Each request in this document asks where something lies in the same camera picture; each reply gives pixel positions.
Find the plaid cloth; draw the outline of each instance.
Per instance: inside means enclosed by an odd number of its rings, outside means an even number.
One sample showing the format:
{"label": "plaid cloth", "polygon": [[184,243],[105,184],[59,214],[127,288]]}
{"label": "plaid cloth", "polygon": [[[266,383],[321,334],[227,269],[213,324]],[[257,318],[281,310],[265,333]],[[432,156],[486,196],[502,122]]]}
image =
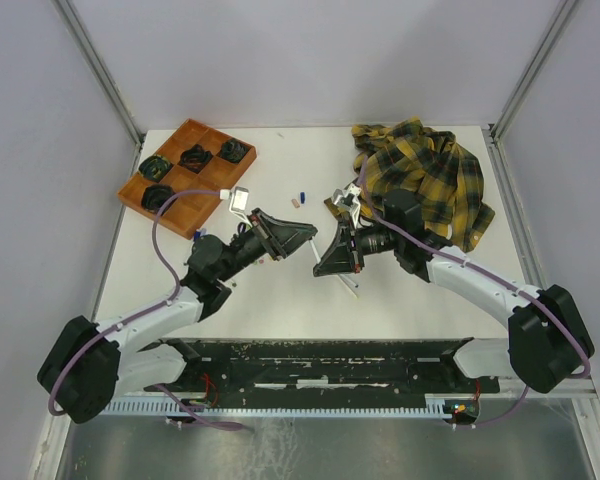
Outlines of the plaid cloth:
{"label": "plaid cloth", "polygon": [[[484,179],[478,159],[456,143],[451,132],[436,132],[412,118],[395,127],[356,125],[354,162],[360,172],[368,157],[366,184],[376,208],[381,196],[394,188],[415,192],[425,226],[449,237],[463,251],[473,250],[495,212],[482,202]],[[366,205],[362,215],[371,217]]]}

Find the white surface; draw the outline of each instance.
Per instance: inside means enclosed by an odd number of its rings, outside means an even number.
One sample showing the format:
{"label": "white surface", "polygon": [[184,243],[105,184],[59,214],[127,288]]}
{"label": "white surface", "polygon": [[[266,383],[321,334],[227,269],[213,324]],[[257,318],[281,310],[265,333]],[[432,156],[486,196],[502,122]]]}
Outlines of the white surface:
{"label": "white surface", "polygon": [[144,130],[495,122],[558,0],[74,0]]}
{"label": "white surface", "polygon": [[596,346],[600,394],[600,0],[582,2],[505,139],[540,260]]}
{"label": "white surface", "polygon": [[52,2],[0,2],[0,480],[26,478],[36,374],[93,309],[133,153]]}
{"label": "white surface", "polygon": [[[495,219],[472,257],[510,278],[522,278],[507,219],[498,194],[482,132],[455,127],[458,141],[480,159],[485,199]],[[258,157],[239,182],[250,189],[249,208],[274,217],[309,222],[318,228],[316,244],[331,243],[336,221],[323,205],[333,190],[353,179],[355,148],[350,128],[232,129],[230,135],[255,145]],[[142,158],[151,155],[171,131],[150,131]],[[291,199],[306,192],[296,209]],[[229,241],[237,219],[226,203],[205,224],[209,233]],[[119,315],[172,288],[150,239],[151,222],[127,209],[102,296],[99,318]],[[179,273],[191,242],[160,228],[158,241]],[[174,332],[190,338],[269,339],[428,339],[501,337],[504,328],[452,292],[408,275],[389,252],[370,256],[353,276],[354,299],[337,278],[314,278],[315,259],[304,245],[288,259],[248,267],[235,278],[237,287],[222,309],[203,322]]]}

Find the black object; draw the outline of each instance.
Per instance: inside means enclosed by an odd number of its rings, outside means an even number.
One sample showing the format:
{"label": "black object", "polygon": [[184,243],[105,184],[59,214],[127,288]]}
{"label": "black object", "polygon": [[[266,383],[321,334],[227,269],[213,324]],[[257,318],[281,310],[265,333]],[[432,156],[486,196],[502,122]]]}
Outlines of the black object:
{"label": "black object", "polygon": [[164,202],[175,195],[175,193],[169,185],[151,185],[145,189],[140,205],[148,212],[158,213]]}
{"label": "black object", "polygon": [[221,281],[265,253],[275,260],[287,258],[318,232],[313,225],[277,220],[259,208],[251,212],[249,221],[252,228],[234,235],[229,245],[215,235],[205,235],[191,248],[189,270],[180,284],[196,292],[204,303],[200,320],[218,311],[231,294]]}
{"label": "black object", "polygon": [[192,171],[200,173],[202,169],[211,161],[213,154],[202,148],[201,145],[194,145],[189,150],[185,150],[180,155],[180,163],[178,165]]}
{"label": "black object", "polygon": [[472,425],[480,416],[480,402],[477,400],[447,400],[442,410],[451,415],[445,419],[449,425]]}
{"label": "black object", "polygon": [[[408,190],[396,189],[382,198],[384,219],[435,250],[451,242],[425,229],[420,204]],[[334,273],[358,273],[364,256],[392,250],[408,273],[429,282],[427,262],[432,255],[402,235],[380,224],[356,230],[345,213],[338,219],[336,235],[313,268],[316,277]],[[538,300],[571,332],[591,357],[594,346],[576,304],[564,288],[553,285],[539,291]],[[582,361],[565,336],[534,305],[518,307],[509,318],[509,357],[520,379],[540,393],[550,392],[567,378]]]}
{"label": "black object", "polygon": [[[421,207],[413,193],[402,189],[392,190],[383,197],[382,203],[384,218],[421,242],[435,249],[451,245],[446,238],[424,228]],[[427,262],[431,259],[430,253],[380,224],[355,229],[346,212],[339,217],[335,238],[320,263],[313,267],[313,275],[360,273],[365,255],[388,250],[394,251],[404,270],[429,281]]]}
{"label": "black object", "polygon": [[[76,352],[98,334],[96,324],[76,317],[65,325],[38,372],[38,382],[51,393],[60,372]],[[116,342],[101,339],[71,369],[56,401],[76,423],[98,415],[111,401],[118,380],[120,351]]]}
{"label": "black object", "polygon": [[[553,285],[538,300],[575,337],[587,357],[595,348],[571,294]],[[509,317],[509,356],[518,376],[536,392],[548,393],[582,365],[564,335],[533,304],[516,308]]]}
{"label": "black object", "polygon": [[235,138],[231,138],[222,144],[220,157],[231,163],[240,163],[248,150],[246,145],[243,145]]}
{"label": "black object", "polygon": [[166,158],[160,155],[152,155],[140,164],[138,171],[147,180],[159,182],[171,170],[172,166]]}
{"label": "black object", "polygon": [[[465,377],[455,364],[447,372],[447,365],[438,361],[457,344],[453,340],[190,343],[206,359],[204,372],[220,392],[218,407],[241,409],[423,408],[426,394],[473,394],[474,379]],[[326,379],[329,385],[297,388],[309,379]],[[263,388],[267,384],[278,388]],[[480,384],[483,393],[499,391],[497,379],[483,377]],[[187,365],[169,385],[173,392],[204,388],[196,365]]]}

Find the gray wall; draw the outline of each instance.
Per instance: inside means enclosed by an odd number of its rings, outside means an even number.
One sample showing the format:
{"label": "gray wall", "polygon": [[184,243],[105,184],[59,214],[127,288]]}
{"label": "gray wall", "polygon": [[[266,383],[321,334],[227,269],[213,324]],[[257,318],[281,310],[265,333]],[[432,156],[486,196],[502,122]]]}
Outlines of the gray wall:
{"label": "gray wall", "polygon": [[133,145],[48,0],[0,2],[0,480],[25,478],[35,375],[89,314]]}
{"label": "gray wall", "polygon": [[600,394],[600,0],[582,3],[505,148],[547,279],[593,337]]}
{"label": "gray wall", "polygon": [[486,124],[558,0],[75,0],[138,124]]}

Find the wooden tray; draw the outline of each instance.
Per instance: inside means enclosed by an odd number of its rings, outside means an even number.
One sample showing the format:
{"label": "wooden tray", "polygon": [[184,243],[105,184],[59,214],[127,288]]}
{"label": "wooden tray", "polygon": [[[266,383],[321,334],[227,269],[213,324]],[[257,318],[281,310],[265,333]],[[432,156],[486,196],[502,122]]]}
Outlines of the wooden tray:
{"label": "wooden tray", "polygon": [[[256,149],[242,140],[248,150],[238,164],[233,164],[219,157],[222,144],[232,137],[218,130],[207,127],[194,120],[187,120],[171,137],[155,152],[162,155],[173,164],[171,170],[160,180],[160,184],[170,185],[177,193],[183,190],[204,189],[218,191],[235,186],[242,174],[256,159]],[[211,161],[204,166],[200,173],[178,165],[180,155],[185,150],[199,144],[213,154]],[[120,201],[147,218],[154,219],[155,215],[142,208],[142,195],[147,187],[155,182],[147,180],[141,173],[136,172],[118,192]],[[160,219],[160,224],[169,230],[191,239],[196,230],[213,213],[221,200],[212,195],[190,195],[178,198]]]}

